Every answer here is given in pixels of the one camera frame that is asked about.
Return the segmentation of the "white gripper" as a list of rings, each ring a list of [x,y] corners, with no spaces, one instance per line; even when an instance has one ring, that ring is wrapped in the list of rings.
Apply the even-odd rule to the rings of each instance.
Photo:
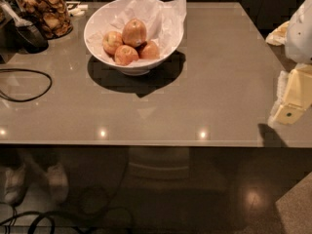
[[[275,28],[265,42],[272,46],[285,44],[286,57],[298,63],[291,72],[280,72],[277,100],[268,119],[270,127],[292,125],[312,105],[312,0],[305,0],[290,22]]]

